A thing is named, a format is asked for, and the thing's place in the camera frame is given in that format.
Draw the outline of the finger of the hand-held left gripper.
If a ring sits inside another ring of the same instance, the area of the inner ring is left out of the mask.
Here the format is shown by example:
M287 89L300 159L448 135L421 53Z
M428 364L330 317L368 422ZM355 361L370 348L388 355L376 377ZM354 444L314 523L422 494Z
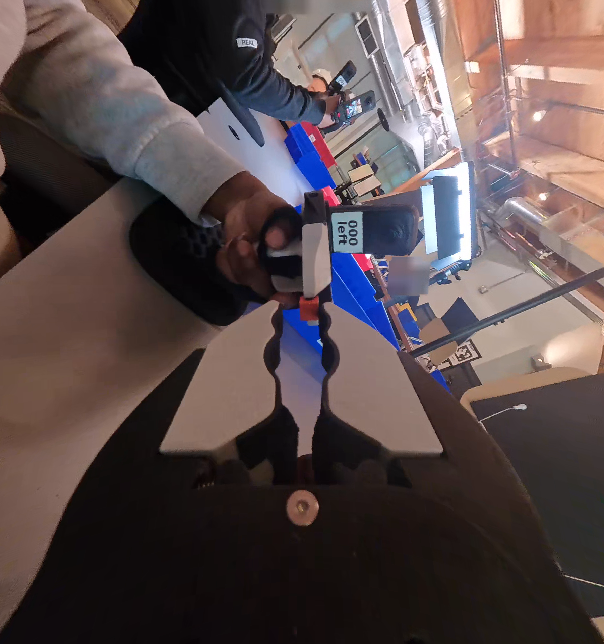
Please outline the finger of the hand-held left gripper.
M325 223L303 226L303 296L316 298L331 283L331 253Z

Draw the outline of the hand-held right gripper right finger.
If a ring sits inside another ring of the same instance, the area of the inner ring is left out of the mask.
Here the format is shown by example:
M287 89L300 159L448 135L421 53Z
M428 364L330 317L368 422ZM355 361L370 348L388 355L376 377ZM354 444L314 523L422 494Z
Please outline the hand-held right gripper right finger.
M439 457L443 446L399 352L378 331L327 302L324 394L337 420L400 457Z

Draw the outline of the white top side table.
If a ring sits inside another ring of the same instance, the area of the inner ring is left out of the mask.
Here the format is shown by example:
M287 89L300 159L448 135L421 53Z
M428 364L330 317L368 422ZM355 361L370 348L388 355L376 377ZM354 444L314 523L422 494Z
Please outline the white top side table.
M382 187L372 166L367 163L349 170L348 182L355 196L364 199L378 197Z

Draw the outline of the black light stand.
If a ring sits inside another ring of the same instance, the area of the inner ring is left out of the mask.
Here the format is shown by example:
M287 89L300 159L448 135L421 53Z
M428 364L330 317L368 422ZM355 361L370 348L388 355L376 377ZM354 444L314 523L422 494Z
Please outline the black light stand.
M452 279L460 281L460 273L467 272L472 264L473 259L454 261L450 258L437 260L430 267L429 286L448 285L452 283Z

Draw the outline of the silver air duct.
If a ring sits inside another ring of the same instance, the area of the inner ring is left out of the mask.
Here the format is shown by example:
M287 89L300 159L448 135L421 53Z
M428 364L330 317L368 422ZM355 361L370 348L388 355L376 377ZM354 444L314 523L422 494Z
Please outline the silver air duct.
M550 285L604 268L604 208L575 197L481 201L479 214L519 260Z

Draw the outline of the person's left forearm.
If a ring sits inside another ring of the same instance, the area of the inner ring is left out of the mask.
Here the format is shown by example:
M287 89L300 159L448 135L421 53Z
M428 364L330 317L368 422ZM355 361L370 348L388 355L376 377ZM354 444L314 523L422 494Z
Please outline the person's left forearm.
M85 155L162 193L191 221L242 166L169 100L81 1L0 1L0 88Z

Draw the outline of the red plastic bin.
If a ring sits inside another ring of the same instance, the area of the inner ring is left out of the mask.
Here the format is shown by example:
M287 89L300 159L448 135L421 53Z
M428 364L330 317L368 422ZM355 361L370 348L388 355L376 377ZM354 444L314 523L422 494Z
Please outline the red plastic bin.
M327 169L331 169L333 166L335 166L336 159L332 155L322 131L317 126L312 125L309 122L301 122L300 125L304 129L307 137L309 138L311 144L314 146L325 167Z
M338 200L335 192L330 187L324 187L322 189L325 201L331 206L338 206L341 203ZM353 259L358 264L363 272L373 270L373 262L371 261L370 254L352 254Z

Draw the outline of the black quilted wrist pad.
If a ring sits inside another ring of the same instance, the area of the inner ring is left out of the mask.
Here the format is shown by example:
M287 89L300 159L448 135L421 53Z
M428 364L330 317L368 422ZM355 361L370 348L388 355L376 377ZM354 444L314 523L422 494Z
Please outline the black quilted wrist pad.
M228 326L249 303L268 301L229 281L217 268L221 224L196 224L166 197L146 207L131 224L129 246L138 264L167 293L212 325Z

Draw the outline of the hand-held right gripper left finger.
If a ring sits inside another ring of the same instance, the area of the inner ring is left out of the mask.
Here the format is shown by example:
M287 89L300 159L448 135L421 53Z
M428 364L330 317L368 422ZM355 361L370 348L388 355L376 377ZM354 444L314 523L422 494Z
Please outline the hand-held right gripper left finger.
M221 331L205 349L164 437L163 455L229 455L236 439L281 403L282 306L270 301Z

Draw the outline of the fiducial marker sheet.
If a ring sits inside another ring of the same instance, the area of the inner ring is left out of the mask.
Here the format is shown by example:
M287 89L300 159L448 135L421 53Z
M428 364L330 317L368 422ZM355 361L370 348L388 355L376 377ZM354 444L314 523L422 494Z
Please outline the fiducial marker sheet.
M462 344L458 345L454 353L451 354L440 365L440 370L454 368L455 366L463 365L482 358L482 354L477 349L474 341L470 338Z

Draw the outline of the person's left hand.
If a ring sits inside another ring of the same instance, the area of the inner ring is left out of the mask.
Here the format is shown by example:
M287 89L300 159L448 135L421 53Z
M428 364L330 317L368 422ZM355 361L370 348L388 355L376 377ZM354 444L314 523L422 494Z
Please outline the person's left hand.
M298 306L299 295L277 292L259 262L256 244L269 217L290 205L272 193L251 173L243 171L226 181L210 197L203 213L224 227L225 245L216 255L218 270L231 283L245 286L286 309Z

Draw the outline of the black panel wooden rim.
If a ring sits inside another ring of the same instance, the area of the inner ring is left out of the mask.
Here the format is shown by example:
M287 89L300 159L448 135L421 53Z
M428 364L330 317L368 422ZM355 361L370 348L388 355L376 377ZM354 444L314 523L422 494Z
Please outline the black panel wooden rim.
M588 614L604 618L604 373L553 375L495 381L460 402L511 462Z

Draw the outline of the LED light panel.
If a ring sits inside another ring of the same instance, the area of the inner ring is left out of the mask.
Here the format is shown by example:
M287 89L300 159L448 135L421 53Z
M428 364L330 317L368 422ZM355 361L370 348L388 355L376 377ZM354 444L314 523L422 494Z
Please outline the LED light panel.
M471 261L477 248L474 164L463 161L430 171L420 195L425 250L432 267Z

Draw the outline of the black boom pole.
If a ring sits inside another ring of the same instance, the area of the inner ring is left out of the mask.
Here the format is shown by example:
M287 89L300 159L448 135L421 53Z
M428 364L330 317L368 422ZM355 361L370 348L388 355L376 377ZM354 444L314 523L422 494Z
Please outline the black boom pole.
M491 326L497 326L507 321L507 319L513 318L523 312L539 307L547 302L556 300L557 298L564 297L565 295L573 293L584 286L596 283L603 278L604 267L589 272L582 277L563 285L556 286L555 288L550 289L542 294L536 295L524 302L513 305L506 310L502 310L499 313L495 313L487 318L483 318L471 325L463 327L457 332L447 334L440 339L428 342L427 344L423 344L418 348L411 350L408 355L412 358L418 358L425 356L426 354L431 354L435 350L443 348L452 342L468 340L479 331L482 331Z

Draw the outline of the blue plastic bin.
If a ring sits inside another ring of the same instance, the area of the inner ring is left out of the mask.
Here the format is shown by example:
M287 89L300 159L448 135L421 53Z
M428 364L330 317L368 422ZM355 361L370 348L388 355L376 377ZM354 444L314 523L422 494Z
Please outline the blue plastic bin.
M321 191L324 187L336 188L330 169L322 163L320 156L311 144L300 124L291 126L284 143L298 170L313 189Z
M333 256L331 260L332 300L339 308L378 332L395 350L399 350L399 342L384 305L376 300L375 289L357 258L362 259L364 255L337 253ZM284 310L283 319L321 360L323 344L319 326L309 325L302 320L298 309Z

